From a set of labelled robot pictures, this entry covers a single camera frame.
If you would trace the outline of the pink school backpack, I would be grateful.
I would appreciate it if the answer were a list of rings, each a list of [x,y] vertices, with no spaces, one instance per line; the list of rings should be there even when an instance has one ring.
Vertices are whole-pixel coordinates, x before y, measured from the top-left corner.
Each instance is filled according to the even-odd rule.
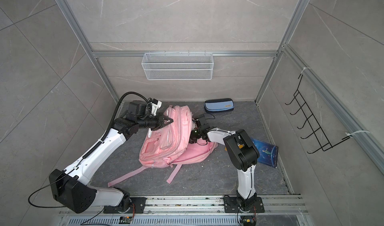
[[[142,166],[109,182],[109,187],[146,169],[175,167],[167,179],[167,183],[170,184],[183,165],[204,161],[218,146],[218,143],[206,142],[202,139],[197,143],[189,143],[193,118],[188,106],[169,106],[165,115],[174,122],[158,131],[148,131],[139,154]]]

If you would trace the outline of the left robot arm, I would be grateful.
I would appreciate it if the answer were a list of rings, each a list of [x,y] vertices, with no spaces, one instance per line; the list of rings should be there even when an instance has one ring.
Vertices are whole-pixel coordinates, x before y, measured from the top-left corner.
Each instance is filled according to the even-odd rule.
[[[89,182],[109,156],[140,129],[157,131],[173,120],[158,109],[162,102],[134,100],[128,110],[117,117],[115,112],[105,134],[80,158],[64,170],[54,170],[50,186],[54,200],[80,214],[90,207],[104,206],[112,212],[125,213],[131,209],[128,192],[116,188],[95,188]]]

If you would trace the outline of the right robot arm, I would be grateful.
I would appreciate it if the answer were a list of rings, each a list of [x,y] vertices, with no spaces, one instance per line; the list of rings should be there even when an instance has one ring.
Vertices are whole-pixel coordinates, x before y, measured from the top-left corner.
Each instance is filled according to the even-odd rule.
[[[233,166],[238,170],[238,205],[241,211],[249,211],[257,200],[254,182],[260,153],[247,132],[243,129],[225,131],[211,127],[205,115],[200,115],[193,119],[190,143],[196,143],[199,139],[225,146]]]

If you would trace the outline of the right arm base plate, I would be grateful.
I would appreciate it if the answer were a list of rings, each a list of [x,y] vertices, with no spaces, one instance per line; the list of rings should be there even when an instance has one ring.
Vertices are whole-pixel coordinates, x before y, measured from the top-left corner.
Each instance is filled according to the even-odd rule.
[[[257,196],[252,196],[247,200],[244,200],[242,197],[229,197],[224,196],[224,209],[225,213],[264,213],[264,203],[262,198]]]

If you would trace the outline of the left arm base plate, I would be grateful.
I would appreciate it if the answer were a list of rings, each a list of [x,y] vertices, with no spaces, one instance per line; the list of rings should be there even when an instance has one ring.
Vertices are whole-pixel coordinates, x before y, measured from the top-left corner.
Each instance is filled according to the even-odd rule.
[[[145,209],[147,198],[145,197],[124,197],[118,206],[104,207],[104,214],[142,214]]]

